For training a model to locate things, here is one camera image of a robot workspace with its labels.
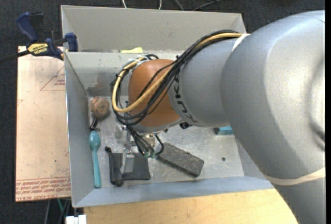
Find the ball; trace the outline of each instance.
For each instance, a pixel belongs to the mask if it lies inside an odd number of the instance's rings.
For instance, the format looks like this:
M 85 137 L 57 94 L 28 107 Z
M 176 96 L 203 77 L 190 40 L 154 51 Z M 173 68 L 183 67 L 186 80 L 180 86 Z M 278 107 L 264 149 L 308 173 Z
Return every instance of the ball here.
M 89 109 L 96 118 L 105 117 L 109 112 L 109 102 L 104 97 L 94 97 L 89 104 Z

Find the black object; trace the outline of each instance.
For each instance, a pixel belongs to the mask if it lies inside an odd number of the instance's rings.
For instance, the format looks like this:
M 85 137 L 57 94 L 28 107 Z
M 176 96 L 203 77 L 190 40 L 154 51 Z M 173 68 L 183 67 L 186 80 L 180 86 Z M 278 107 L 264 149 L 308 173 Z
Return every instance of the black object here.
M 200 175 L 204 164 L 203 159 L 169 143 L 164 143 L 164 150 L 157 156 L 157 160 L 192 177 Z
M 98 120 L 97 120 L 96 118 L 94 118 L 93 121 L 92 121 L 91 126 L 89 127 L 89 129 L 90 129 L 91 131 L 93 131 L 93 130 L 96 129 L 97 125 L 98 125 Z
M 109 157 L 110 182 L 113 185 L 122 186 L 124 181 L 150 180 L 151 175 L 148 168 L 148 159 L 140 153 L 134 153 L 132 173 L 121 173 L 123 164 L 123 153 L 112 153 L 111 148 L 105 147 Z
M 186 129 L 186 128 L 191 127 L 192 125 L 190 125 L 190 124 L 187 123 L 187 122 L 182 122 L 182 123 L 179 124 L 179 126 L 180 126 L 182 129 Z

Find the blue spoon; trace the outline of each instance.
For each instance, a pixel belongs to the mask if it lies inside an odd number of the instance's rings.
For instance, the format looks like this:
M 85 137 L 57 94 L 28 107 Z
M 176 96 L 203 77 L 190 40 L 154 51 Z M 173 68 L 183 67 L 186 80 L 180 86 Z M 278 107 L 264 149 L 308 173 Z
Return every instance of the blue spoon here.
M 97 151 L 101 145 L 99 134 L 95 131 L 91 131 L 89 134 L 89 145 L 92 149 L 92 158 L 93 158 L 93 171 L 94 171 L 94 186 L 96 188 L 101 187 L 101 177 L 99 169 L 99 161 Z

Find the blue clamp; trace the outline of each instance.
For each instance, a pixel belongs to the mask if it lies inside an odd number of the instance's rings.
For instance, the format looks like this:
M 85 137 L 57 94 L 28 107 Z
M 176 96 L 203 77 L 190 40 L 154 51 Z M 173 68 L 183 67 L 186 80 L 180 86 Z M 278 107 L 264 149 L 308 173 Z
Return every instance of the blue clamp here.
M 51 57 L 56 57 L 58 59 L 64 59 L 62 50 L 57 48 L 57 46 L 65 42 L 68 42 L 69 44 L 69 51 L 71 52 L 78 51 L 77 37 L 74 33 L 67 33 L 65 38 L 60 39 L 58 41 L 53 41 L 51 38 L 46 38 L 45 42 L 47 44 L 47 47 L 42 45 L 38 46 L 36 44 L 35 44 L 36 46 L 35 45 L 31 46 L 32 44 L 38 41 L 38 35 L 31 25 L 30 12 L 25 12 L 22 15 L 20 15 L 16 20 L 16 25 L 21 31 L 21 33 L 23 33 L 29 38 L 29 43 L 26 45 L 26 48 L 28 52 L 33 56 L 51 56 Z
M 20 15 L 16 20 L 16 25 L 21 31 L 22 34 L 26 35 L 30 42 L 26 45 L 26 47 L 30 46 L 31 44 L 37 42 L 38 36 L 33 29 L 32 25 L 30 24 L 30 13 L 25 12 L 22 15 Z
M 65 36 L 65 39 L 67 40 L 69 44 L 69 51 L 71 52 L 77 52 L 78 51 L 78 43 L 77 43 L 77 37 L 74 33 L 67 33 Z

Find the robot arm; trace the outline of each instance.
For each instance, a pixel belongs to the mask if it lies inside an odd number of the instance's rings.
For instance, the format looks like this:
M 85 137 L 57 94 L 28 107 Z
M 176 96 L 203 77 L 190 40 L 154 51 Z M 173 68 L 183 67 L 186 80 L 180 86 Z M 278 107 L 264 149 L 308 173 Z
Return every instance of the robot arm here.
M 183 121 L 230 124 L 299 223 L 326 223 L 324 35 L 324 11 L 287 17 L 240 40 L 235 32 L 209 35 L 175 62 L 136 66 L 131 108 L 120 111 L 145 133 Z M 114 107 L 116 89 L 113 99 Z

